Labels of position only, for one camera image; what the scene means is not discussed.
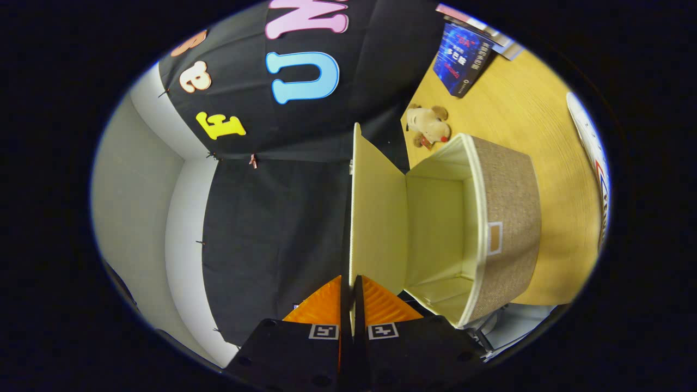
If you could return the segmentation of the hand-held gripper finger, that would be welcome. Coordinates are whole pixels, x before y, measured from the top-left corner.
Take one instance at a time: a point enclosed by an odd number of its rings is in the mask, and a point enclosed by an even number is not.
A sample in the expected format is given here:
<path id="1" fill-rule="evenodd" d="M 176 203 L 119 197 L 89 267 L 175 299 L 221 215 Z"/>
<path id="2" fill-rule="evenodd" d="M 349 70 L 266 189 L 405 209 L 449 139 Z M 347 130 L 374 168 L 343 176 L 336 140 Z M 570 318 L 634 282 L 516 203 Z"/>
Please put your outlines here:
<path id="1" fill-rule="evenodd" d="M 339 275 L 284 318 L 264 318 L 225 367 L 252 391 L 337 391 L 346 333 L 346 285 Z"/>
<path id="2" fill-rule="evenodd" d="M 374 280 L 354 288 L 353 381 L 359 391 L 456 391 L 485 370 L 483 349 L 440 315 L 421 315 Z"/>

